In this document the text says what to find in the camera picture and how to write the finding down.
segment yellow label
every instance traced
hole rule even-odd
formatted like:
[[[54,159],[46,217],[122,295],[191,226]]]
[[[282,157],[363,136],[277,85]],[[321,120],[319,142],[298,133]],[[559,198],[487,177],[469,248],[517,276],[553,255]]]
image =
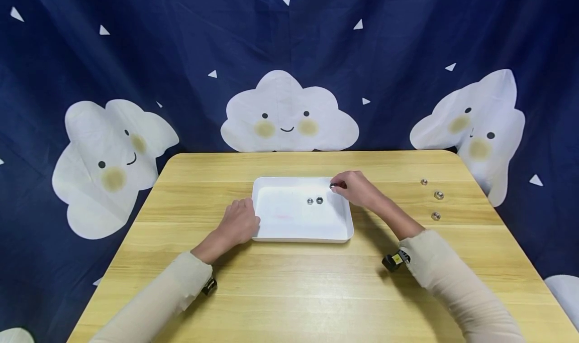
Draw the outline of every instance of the yellow label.
[[[401,264],[403,262],[402,258],[400,258],[400,255],[398,254],[393,255],[392,260],[394,260],[396,264]]]

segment wrist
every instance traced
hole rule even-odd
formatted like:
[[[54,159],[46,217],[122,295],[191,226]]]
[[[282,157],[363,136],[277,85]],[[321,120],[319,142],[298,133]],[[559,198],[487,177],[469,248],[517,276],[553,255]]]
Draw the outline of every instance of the wrist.
[[[390,209],[390,205],[392,200],[387,198],[385,195],[375,195],[373,198],[370,199],[370,202],[366,206],[366,208],[372,211],[375,214],[378,213],[386,213]]]
[[[207,237],[197,247],[191,249],[197,259],[205,264],[213,264],[221,255],[229,251],[231,247],[215,231],[209,233]]]

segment white tray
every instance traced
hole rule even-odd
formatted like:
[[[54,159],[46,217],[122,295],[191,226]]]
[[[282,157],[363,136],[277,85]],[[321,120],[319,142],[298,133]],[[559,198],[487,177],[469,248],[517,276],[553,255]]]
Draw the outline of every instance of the white tray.
[[[252,199],[261,218],[256,241],[345,243],[354,235],[350,203],[328,178],[258,178]],[[324,202],[316,203],[321,197]],[[308,198],[313,199],[308,205]]]

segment yellow blush cheek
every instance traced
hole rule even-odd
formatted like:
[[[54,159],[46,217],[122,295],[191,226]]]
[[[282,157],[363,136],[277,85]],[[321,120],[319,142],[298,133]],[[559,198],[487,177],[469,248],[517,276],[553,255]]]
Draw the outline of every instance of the yellow blush cheek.
[[[480,138],[475,139],[468,148],[468,154],[473,160],[483,161],[491,155],[492,146]]]
[[[254,131],[262,138],[270,138],[275,133],[275,126],[271,122],[260,121],[255,124]]]
[[[457,134],[460,131],[467,128],[470,125],[470,118],[467,116],[457,117],[450,123],[448,126],[448,130],[451,134]]]
[[[143,139],[143,137],[139,136],[139,135],[132,135],[131,136],[131,142],[133,144],[133,148],[138,152],[138,153],[145,153],[146,151],[146,143],[145,140]]]
[[[305,136],[315,136],[318,134],[318,124],[313,119],[302,119],[298,125],[298,131]]]
[[[106,168],[101,175],[101,183],[108,192],[117,192],[125,187],[127,178],[125,172],[118,167]]]

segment cloth backdrop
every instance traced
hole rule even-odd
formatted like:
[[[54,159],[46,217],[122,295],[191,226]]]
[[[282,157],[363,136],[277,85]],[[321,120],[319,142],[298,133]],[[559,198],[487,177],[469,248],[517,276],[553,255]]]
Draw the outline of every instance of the cloth backdrop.
[[[451,149],[577,324],[577,20],[576,0],[0,0],[0,342],[65,342],[180,152]]]

